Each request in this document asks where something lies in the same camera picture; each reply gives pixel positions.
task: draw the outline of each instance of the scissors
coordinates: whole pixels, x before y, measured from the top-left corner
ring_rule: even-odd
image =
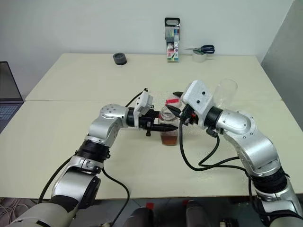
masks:
[[[201,51],[203,53],[214,53],[214,45],[204,45],[197,48],[185,48],[184,50]]]

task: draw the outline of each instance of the clear plastic cup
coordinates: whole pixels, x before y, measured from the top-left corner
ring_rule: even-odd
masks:
[[[232,79],[221,80],[214,91],[214,103],[217,107],[226,109],[230,106],[237,89],[238,84]]]

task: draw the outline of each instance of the gray floor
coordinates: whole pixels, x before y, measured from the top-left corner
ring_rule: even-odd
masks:
[[[135,209],[145,207],[147,202],[153,202],[155,205],[155,226],[184,227],[185,206],[183,206],[182,202],[190,199],[192,198],[130,200],[115,226],[121,227]],[[213,227],[218,227],[219,221],[223,218],[237,219],[240,227],[263,227],[258,215],[246,202],[231,204],[226,197],[203,197],[194,199],[205,207]],[[121,209],[123,203],[124,200],[98,201],[97,205],[89,207],[86,210],[80,210],[76,219],[73,220],[71,227],[93,227],[110,222]]]

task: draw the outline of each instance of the glass jar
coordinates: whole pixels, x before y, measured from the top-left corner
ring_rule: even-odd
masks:
[[[179,119],[165,106],[159,113],[158,124],[171,124],[179,126]],[[160,132],[162,144],[167,146],[175,146],[178,141],[178,129],[174,131]]]

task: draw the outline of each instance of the laptop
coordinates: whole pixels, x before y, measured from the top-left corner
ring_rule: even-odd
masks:
[[[0,61],[0,133],[22,104],[23,99],[9,64],[6,61]]]

